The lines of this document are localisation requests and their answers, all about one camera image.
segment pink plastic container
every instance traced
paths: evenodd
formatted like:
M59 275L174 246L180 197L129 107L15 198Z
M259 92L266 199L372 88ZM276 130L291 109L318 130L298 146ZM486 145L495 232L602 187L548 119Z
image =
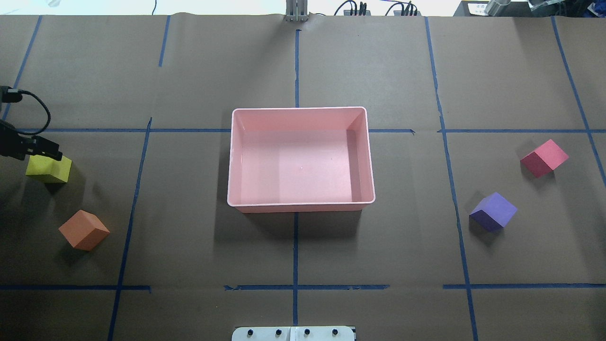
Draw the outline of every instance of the pink plastic container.
M358 211L374 201L365 108L233 111L230 206L244 213Z

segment yellow cube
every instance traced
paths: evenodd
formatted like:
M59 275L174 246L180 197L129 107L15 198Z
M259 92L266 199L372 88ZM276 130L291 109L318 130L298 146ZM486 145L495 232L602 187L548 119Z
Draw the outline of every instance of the yellow cube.
M42 155L32 155L25 175L43 183L66 183L71 168L72 161L65 156L61 161L56 161Z

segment metallic cylinder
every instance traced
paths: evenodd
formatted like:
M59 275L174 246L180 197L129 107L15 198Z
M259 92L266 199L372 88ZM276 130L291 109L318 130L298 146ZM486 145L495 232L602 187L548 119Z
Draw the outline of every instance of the metallic cylinder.
M509 4L511 4L511 0L490 0L486 5L486 14L500 16Z

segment white bracket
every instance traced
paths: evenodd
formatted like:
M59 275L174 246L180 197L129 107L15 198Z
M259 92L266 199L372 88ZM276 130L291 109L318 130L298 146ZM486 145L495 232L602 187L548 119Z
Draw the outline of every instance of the white bracket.
M231 341L356 341L356 329L347 326L240 327Z
M286 15L284 21L301 21L309 19L307 0L286 0Z

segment brown block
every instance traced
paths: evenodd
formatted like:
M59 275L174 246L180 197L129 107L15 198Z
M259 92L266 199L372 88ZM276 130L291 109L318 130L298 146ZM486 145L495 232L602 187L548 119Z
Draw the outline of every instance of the brown block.
M91 251L110 233L96 215L83 210L77 211L59 231L74 248L85 251Z

